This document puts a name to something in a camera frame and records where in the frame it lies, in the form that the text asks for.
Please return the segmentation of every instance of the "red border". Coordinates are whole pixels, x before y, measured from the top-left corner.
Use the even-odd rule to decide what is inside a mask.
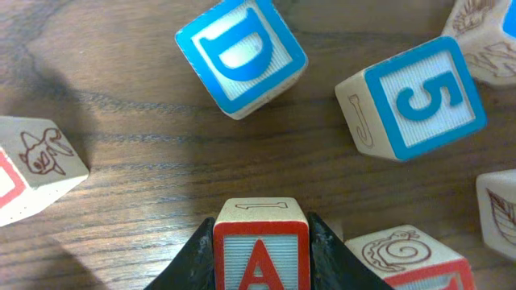
[[[298,289],[310,290],[308,225],[304,222],[225,222],[216,225],[213,236],[217,289],[225,289],[224,236],[236,234],[296,234],[298,236]]]
[[[429,279],[431,277],[457,273],[460,275],[460,282],[464,290],[475,290],[475,280],[471,273],[467,259],[460,259],[453,262],[442,263],[436,266],[423,267],[407,273],[385,278],[385,282],[392,287],[402,286],[414,281]]]
[[[15,168],[9,161],[7,161],[6,154],[0,151],[0,168],[3,168],[7,172],[7,175],[15,183],[15,187],[10,190],[6,195],[0,197],[0,209],[18,197],[23,193],[26,186],[23,180],[20,178]]]

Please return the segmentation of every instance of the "number 5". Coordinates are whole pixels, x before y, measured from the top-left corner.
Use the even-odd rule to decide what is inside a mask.
[[[403,89],[397,96],[396,106],[403,117],[413,121],[423,121],[433,116],[441,107],[443,95],[442,88],[447,88],[450,94],[450,106],[459,105],[464,99],[460,92],[459,84],[452,72],[445,72],[423,83],[423,88],[430,94],[430,104],[422,109],[414,109],[410,105],[410,99],[414,96],[411,88]]]

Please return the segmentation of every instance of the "wooden table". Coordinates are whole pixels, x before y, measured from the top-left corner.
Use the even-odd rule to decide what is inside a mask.
[[[240,122],[173,38],[216,2],[1,0],[0,114],[53,119],[91,177],[0,229],[0,289],[141,289],[227,198],[282,196],[345,238],[410,223],[465,255],[480,290],[514,289],[482,244],[475,178],[516,168],[516,92],[479,85],[488,128],[407,164],[359,154],[334,95],[439,35],[453,0],[275,1],[310,66]]]

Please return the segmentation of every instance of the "blue border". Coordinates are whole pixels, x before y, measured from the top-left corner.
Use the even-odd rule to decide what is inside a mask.
[[[286,51],[290,54],[292,62],[267,77],[259,84],[250,88],[235,100],[231,101],[224,93],[221,85],[217,81],[217,78],[211,72],[208,64],[202,58],[191,38],[217,19],[222,18],[236,7],[242,5],[244,2],[245,0],[223,1],[176,33],[177,45],[179,45],[188,61],[191,63],[193,69],[199,75],[201,81],[217,102],[218,106],[227,114],[233,114],[243,109],[258,97],[295,74],[303,68],[307,62],[306,54],[302,50],[301,45],[299,45],[292,32],[276,11],[276,8],[274,8],[272,1],[256,0],[256,4],[260,8],[261,13],[265,16],[268,24],[276,32],[280,41],[283,43],[283,46],[285,46]]]
[[[385,91],[380,83],[380,78],[443,51],[451,53],[459,78],[462,80],[462,84],[465,89],[466,96],[464,96],[464,101],[466,98],[469,100],[473,113],[475,114],[475,120],[455,130],[450,130],[412,147],[407,147],[403,141],[402,133],[397,125],[396,118],[394,117],[394,112],[390,109]],[[390,60],[386,60],[372,68],[369,68],[365,72],[365,81],[371,91],[372,98],[380,114],[381,121],[384,124],[389,141],[394,150],[394,155],[399,160],[405,161],[414,158],[415,156],[422,155],[447,143],[461,139],[473,132],[479,131],[487,125],[487,118],[482,106],[482,101],[476,91],[473,79],[469,74],[468,66],[466,65],[466,61],[460,51],[459,44],[452,37],[439,37],[405,52],[400,56],[395,56]]]
[[[506,14],[506,21],[503,24],[503,31],[516,38],[516,0],[513,0],[510,4],[509,11]]]

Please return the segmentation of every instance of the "cube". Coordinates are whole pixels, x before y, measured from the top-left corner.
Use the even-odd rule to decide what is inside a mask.
[[[477,80],[516,85],[516,1],[457,0],[443,34],[457,38]]]
[[[457,42],[439,37],[335,87],[358,150],[407,161],[486,125]]]
[[[485,244],[516,261],[516,169],[478,176],[476,193]]]
[[[293,198],[232,198],[214,226],[217,289],[309,290],[309,245]]]
[[[397,290],[474,290],[468,260],[413,226],[347,241],[346,246]]]
[[[88,175],[54,122],[0,116],[0,226],[42,211]]]
[[[220,109],[241,119],[292,86],[306,54],[271,0],[223,1],[176,33]]]

